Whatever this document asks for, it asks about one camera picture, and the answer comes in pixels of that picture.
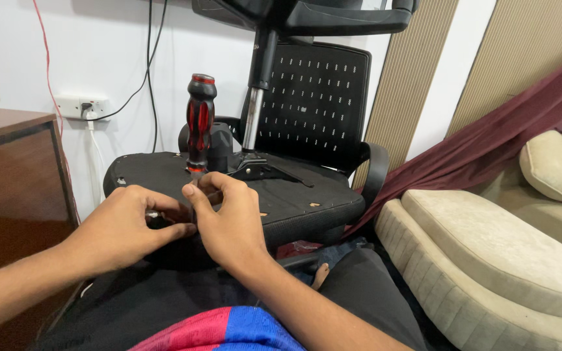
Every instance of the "beige wall panel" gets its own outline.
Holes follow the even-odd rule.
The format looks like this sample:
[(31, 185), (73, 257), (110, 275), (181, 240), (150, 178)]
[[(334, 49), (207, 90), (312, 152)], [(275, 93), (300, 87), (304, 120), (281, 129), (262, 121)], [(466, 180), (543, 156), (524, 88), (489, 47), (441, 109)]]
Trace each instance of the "beige wall panel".
[[(458, 0), (423, 0), (409, 27), (393, 34), (365, 140), (385, 148), (390, 169), (404, 162)], [(367, 163), (357, 169), (353, 188), (363, 186)]]
[(562, 0), (498, 0), (448, 136), (562, 65)]

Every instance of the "hand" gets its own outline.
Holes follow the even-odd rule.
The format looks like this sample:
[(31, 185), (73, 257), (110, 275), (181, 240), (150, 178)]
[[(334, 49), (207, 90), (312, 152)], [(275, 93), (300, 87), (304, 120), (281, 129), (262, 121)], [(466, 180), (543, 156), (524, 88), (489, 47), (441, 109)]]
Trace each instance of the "hand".
[[(217, 189), (222, 191), (223, 200), (221, 209), (215, 212), (204, 192)], [(245, 182), (211, 172), (199, 180), (198, 188), (186, 184), (182, 192), (197, 212), (207, 253), (229, 273), (272, 259), (263, 239), (259, 196)]]
[[(174, 222), (149, 229), (144, 213), (164, 212)], [(179, 201), (142, 188), (116, 188), (65, 241), (54, 247), (88, 277), (129, 267), (165, 244), (192, 235), (196, 226), (183, 223), (188, 208)]]

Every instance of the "white wall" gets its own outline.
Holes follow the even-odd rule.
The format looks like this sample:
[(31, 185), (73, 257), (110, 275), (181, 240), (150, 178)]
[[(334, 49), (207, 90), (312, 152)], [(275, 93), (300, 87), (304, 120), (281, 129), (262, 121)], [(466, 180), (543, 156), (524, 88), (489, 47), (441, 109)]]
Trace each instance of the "white wall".
[(446, 136), (495, 5), (496, 0), (459, 0), (407, 160)]
[[(37, 0), (51, 52), (54, 94), (99, 96), (118, 108), (142, 83), (145, 71), (148, 2), (144, 0)], [(218, 115), (238, 116), (246, 93), (253, 32), (195, 15), (188, 0), (169, 1), (152, 65), (160, 123), (158, 150), (177, 150), (185, 123), (185, 88), (193, 72), (216, 78)], [(154, 31), (162, 3), (154, 5)], [(379, 83), (389, 36), (331, 37), (372, 53), (366, 116)], [(46, 86), (43, 35), (31, 0), (0, 0), (0, 108), (54, 112)], [(111, 121), (96, 123), (96, 137), (107, 167), (116, 157), (151, 152), (153, 120), (144, 88)], [(96, 206), (98, 175), (92, 163), (86, 124), (64, 122), (64, 150), (73, 191), (83, 218)]]

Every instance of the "maroon cloth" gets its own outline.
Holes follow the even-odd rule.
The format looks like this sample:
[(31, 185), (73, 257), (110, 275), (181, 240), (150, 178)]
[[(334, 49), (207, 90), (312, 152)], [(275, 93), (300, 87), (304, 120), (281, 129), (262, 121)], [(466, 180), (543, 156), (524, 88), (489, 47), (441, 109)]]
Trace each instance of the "maroon cloth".
[(464, 189), (496, 177), (528, 140), (562, 124), (562, 67), (390, 172), (349, 235), (408, 189)]

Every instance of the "screwdriver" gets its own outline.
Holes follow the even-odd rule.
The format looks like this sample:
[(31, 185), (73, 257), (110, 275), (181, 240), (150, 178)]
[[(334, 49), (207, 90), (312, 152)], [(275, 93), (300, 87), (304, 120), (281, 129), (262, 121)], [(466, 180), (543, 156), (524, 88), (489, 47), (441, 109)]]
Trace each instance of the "screwdriver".
[(188, 84), (188, 92), (190, 100), (186, 109), (186, 119), (190, 136), (186, 165), (194, 185), (198, 186), (199, 179), (207, 171), (207, 149), (214, 123), (214, 98), (217, 94), (214, 78), (206, 74), (193, 74)]

